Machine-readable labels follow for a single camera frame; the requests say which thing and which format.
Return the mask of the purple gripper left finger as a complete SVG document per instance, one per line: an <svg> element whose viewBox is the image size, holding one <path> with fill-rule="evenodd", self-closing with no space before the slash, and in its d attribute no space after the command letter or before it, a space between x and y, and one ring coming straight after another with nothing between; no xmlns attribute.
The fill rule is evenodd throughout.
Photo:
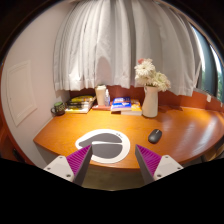
<svg viewBox="0 0 224 224"><path fill-rule="evenodd" d="M59 155L44 170L81 186L92 157L92 146L88 145L65 157Z"/></svg>

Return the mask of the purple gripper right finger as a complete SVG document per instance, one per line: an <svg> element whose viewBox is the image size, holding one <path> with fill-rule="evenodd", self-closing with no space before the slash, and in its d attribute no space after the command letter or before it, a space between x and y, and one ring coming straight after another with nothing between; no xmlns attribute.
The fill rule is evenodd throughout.
<svg viewBox="0 0 224 224"><path fill-rule="evenodd" d="M182 169L169 155L160 156L140 145L135 146L135 156L146 185Z"/></svg>

